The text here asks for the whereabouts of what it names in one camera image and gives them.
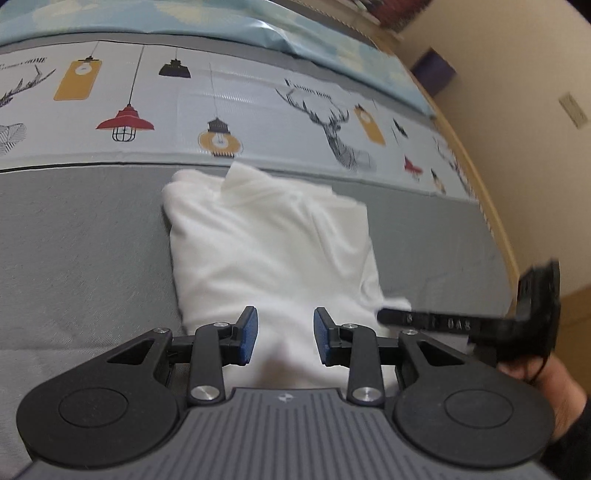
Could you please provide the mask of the right hand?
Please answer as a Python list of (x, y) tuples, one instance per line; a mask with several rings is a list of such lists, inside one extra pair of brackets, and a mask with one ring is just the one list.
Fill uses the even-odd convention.
[(554, 441), (563, 437), (581, 417), (588, 395), (555, 355), (499, 363), (497, 369), (534, 386), (549, 402), (555, 416)]

